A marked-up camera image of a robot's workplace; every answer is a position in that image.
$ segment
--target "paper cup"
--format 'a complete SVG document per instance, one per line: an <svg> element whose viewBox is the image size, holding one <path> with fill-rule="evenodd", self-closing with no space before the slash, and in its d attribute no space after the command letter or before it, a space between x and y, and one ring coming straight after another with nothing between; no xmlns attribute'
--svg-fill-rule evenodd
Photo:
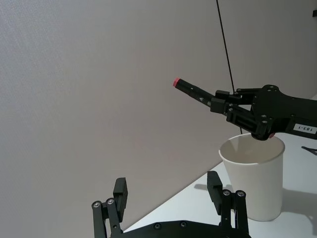
<svg viewBox="0 0 317 238"><path fill-rule="evenodd" d="M247 194L252 220L270 221L281 213L284 150L277 137L260 141L251 134L232 137L219 150L233 189Z"/></svg>

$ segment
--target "white label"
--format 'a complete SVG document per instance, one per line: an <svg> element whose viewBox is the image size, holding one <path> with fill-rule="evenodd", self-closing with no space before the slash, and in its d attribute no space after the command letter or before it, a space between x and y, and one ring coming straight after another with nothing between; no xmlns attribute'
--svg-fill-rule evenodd
<svg viewBox="0 0 317 238"><path fill-rule="evenodd" d="M309 125L301 125L301 124L295 124L294 130L310 133L310 134L316 134L317 127L309 126Z"/></svg>

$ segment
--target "white table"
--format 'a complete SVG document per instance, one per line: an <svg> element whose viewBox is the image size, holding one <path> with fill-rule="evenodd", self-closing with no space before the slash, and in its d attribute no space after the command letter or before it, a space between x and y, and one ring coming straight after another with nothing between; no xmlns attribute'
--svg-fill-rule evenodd
<svg viewBox="0 0 317 238"><path fill-rule="evenodd" d="M301 148L303 145L317 148L317 141L288 134L277 136L286 145L282 213L270 222L256 222L249 219L250 236L252 238L317 237L317 156ZM223 163L212 170L218 172L223 186L230 189L229 177ZM155 222L173 220L218 224L220 216L216 213L206 184L207 174L129 227L126 232Z"/></svg>

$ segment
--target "cup rim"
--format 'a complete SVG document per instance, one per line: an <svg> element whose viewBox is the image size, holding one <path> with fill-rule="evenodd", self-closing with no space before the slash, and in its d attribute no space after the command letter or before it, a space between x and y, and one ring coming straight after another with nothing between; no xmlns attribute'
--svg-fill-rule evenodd
<svg viewBox="0 0 317 238"><path fill-rule="evenodd" d="M279 140L279 141L282 143L283 148L282 148L282 150L281 150L280 153L278 153L276 156L274 156L273 158L271 158L271 159L269 159L269 160L266 160L266 161L263 161L263 162L259 162L259 163L238 163L238 162L234 162L234 161L228 160L228 159L226 159L225 157L222 156L222 154L221 154L221 148L222 148L222 146L223 146L225 143L227 143L227 141L232 140L232 139L235 139L235 138L240 137L240 136L250 136L250 135L251 135L251 133L240 134L240 135L233 136L232 138L226 140L226 141L221 145L220 149L218 150L218 153L219 153L220 157L221 157L224 161L227 161L227 162L232 163L232 164L255 166L255 165L263 165L263 164L269 163L269 162L275 160L277 157L279 157L279 156L280 156L281 154L283 154L284 151L285 151L285 143L284 143L280 138L278 138L277 136L274 136L273 138L276 138L277 140Z"/></svg>

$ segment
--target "screw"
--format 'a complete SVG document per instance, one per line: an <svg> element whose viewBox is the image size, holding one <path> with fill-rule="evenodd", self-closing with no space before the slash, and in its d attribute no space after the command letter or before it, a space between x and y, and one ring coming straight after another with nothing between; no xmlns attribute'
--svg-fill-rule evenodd
<svg viewBox="0 0 317 238"><path fill-rule="evenodd" d="M187 223L186 223L186 222L181 222L181 223L180 223L180 227L182 227L182 228L187 227Z"/></svg>
<svg viewBox="0 0 317 238"><path fill-rule="evenodd" d="M155 230L161 229L161 224L160 224L160 223L155 223L155 224L154 224L154 229L155 229Z"/></svg>
<svg viewBox="0 0 317 238"><path fill-rule="evenodd" d="M223 195L226 195L226 196L230 195L230 191L229 190L224 190L222 193L223 193Z"/></svg>
<svg viewBox="0 0 317 238"><path fill-rule="evenodd" d="M99 206L100 206L100 203L99 203L99 202L95 202L93 206L94 206L94 207L99 207Z"/></svg>
<svg viewBox="0 0 317 238"><path fill-rule="evenodd" d="M238 191L237 194L238 194L239 197L244 197L245 196L243 191Z"/></svg>
<svg viewBox="0 0 317 238"><path fill-rule="evenodd" d="M113 200L113 199L109 199L107 203L108 203L109 205L110 205L110 204L113 204L113 203L114 203L114 200Z"/></svg>

